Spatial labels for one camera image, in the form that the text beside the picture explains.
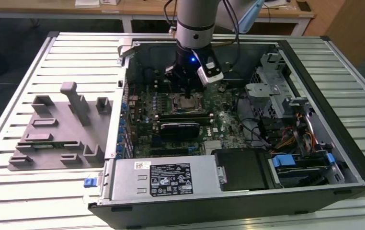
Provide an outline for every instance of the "desk leg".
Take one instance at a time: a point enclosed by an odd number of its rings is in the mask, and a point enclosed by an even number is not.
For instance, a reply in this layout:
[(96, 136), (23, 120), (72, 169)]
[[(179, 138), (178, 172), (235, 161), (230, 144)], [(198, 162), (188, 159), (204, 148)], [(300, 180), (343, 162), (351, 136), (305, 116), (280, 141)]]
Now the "desk leg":
[(40, 19), (39, 18), (31, 18), (32, 27), (36, 28), (40, 26)]
[(124, 27), (124, 33), (132, 33), (132, 16), (131, 15), (123, 15), (122, 16), (123, 21), (123, 27)]
[(308, 28), (311, 18), (300, 18), (298, 25), (295, 26), (295, 30), (292, 32), (292, 36), (303, 36), (305, 29)]

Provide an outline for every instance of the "aluminum slat surface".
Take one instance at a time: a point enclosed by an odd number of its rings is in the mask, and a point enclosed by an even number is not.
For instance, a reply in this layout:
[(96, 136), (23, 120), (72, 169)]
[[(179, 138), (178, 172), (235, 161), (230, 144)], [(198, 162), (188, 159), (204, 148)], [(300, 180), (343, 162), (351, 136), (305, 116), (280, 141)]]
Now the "aluminum slat surface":
[[(135, 38), (170, 38), (166, 34), (128, 34)], [(320, 37), (243, 36), (250, 39), (287, 39), (299, 58), (329, 100), (365, 154), (365, 80), (351, 71), (347, 61), (337, 56)], [(60, 33), (44, 47), (28, 83), (16, 104), (6, 111), (0, 126), (0, 229), (48, 230), (111, 228), (87, 209), (99, 189), (84, 189), (83, 181), (95, 177), (102, 168), (75, 170), (39, 170), (12, 172), (7, 169), (16, 143), (23, 136), (34, 109), (36, 95), (50, 95), (55, 101), (67, 101), (60, 83), (76, 81), (87, 100), (108, 96), (118, 98), (118, 81), (126, 69), (116, 62), (123, 34)], [(216, 35), (232, 39), (231, 35)], [(365, 197), (344, 200), (316, 213), (220, 221), (156, 230), (246, 230), (251, 228), (283, 230), (365, 229)]]

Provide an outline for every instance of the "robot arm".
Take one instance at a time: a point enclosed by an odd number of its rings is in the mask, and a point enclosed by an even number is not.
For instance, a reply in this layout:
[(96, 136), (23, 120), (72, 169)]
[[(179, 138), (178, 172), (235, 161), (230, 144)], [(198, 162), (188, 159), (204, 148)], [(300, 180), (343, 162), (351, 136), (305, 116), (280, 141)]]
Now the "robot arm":
[[(248, 0), (239, 0), (236, 3), (242, 1), (250, 5)], [(222, 0), (182, 0), (178, 5), (176, 62), (167, 68), (166, 76), (186, 92), (186, 97), (191, 96), (192, 90), (224, 78), (211, 44), (220, 2)]]

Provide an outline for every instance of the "wire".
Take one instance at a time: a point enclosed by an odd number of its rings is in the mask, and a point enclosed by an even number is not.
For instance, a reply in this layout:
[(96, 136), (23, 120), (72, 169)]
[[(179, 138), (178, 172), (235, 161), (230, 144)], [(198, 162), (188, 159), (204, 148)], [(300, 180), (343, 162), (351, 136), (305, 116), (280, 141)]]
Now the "wire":
[[(178, 0), (175, 0), (175, 15), (176, 15), (176, 5), (178, 5)], [(174, 17), (172, 17), (172, 21), (175, 22), (175, 26), (176, 26), (175, 15), (174, 15)]]
[(168, 13), (167, 13), (167, 7), (171, 4), (171, 2), (174, 2), (174, 0), (168, 0), (168, 2), (164, 5), (164, 15), (166, 15), (166, 20), (167, 20), (168, 24), (172, 26), (172, 23), (171, 23), (170, 18), (168, 18)]
[(0, 83), (0, 85), (19, 85), (19, 83)]
[(286, 131), (287, 131), (288, 129), (292, 129), (292, 127), (288, 127), (288, 128), (284, 129), (284, 132), (283, 132), (283, 141), (286, 140)]
[(242, 125), (243, 125), (244, 128), (252, 133), (252, 135), (255, 135), (255, 136), (259, 138), (259, 141), (263, 142), (264, 146), (266, 146), (267, 148), (271, 148), (272, 145), (266, 141), (266, 139), (263, 139), (263, 137), (260, 136), (260, 134), (256, 133), (254, 129), (250, 129), (250, 127), (247, 127), (247, 126), (244, 125), (243, 122), (242, 122)]
[(270, 23), (272, 21), (272, 16), (271, 16), (271, 7), (264, 3), (266, 7), (268, 8), (268, 12), (270, 12)]
[(227, 8), (227, 11), (228, 11), (228, 15), (230, 15), (230, 18), (231, 18), (234, 27), (235, 27), (236, 43), (238, 43), (238, 45), (239, 45), (238, 56), (236, 56), (236, 59), (235, 59), (235, 61), (232, 62), (232, 65), (231, 65), (231, 68), (234, 68), (234, 66), (238, 64), (239, 59), (240, 59), (239, 17), (238, 17), (238, 15), (236, 15), (236, 12), (235, 12), (235, 9), (234, 9), (234, 7), (232, 7), (232, 4), (231, 4), (230, 0), (223, 0), (223, 2), (224, 2), (224, 5), (226, 5), (226, 8)]
[(228, 41), (228, 42), (222, 42), (222, 43), (216, 43), (216, 44), (214, 44), (212, 45), (212, 47), (223, 47), (223, 46), (228, 46), (228, 45), (231, 45), (231, 44), (234, 44), (235, 42), (238, 42), (239, 41), (239, 23), (236, 23), (235, 22), (235, 20), (234, 20), (234, 16), (232, 16), (232, 13), (231, 13), (231, 8), (228, 8), (230, 7), (230, 5), (231, 5), (231, 3), (230, 2), (226, 2), (227, 0), (223, 0), (223, 2), (224, 2), (224, 5), (226, 5), (226, 9), (227, 9), (227, 12), (228, 12), (228, 15), (230, 15), (230, 18), (231, 18), (231, 21), (232, 21), (232, 24), (234, 24), (234, 28), (235, 28), (235, 34), (236, 34), (236, 37), (235, 37), (235, 39), (232, 40), (232, 41)]

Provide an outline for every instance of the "power supply label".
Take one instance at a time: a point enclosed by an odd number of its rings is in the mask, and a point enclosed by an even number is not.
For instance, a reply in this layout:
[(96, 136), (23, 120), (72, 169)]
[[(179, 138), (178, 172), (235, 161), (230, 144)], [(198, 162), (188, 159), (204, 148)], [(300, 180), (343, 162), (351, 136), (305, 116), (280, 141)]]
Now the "power supply label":
[(194, 194), (191, 164), (151, 165), (151, 195)]

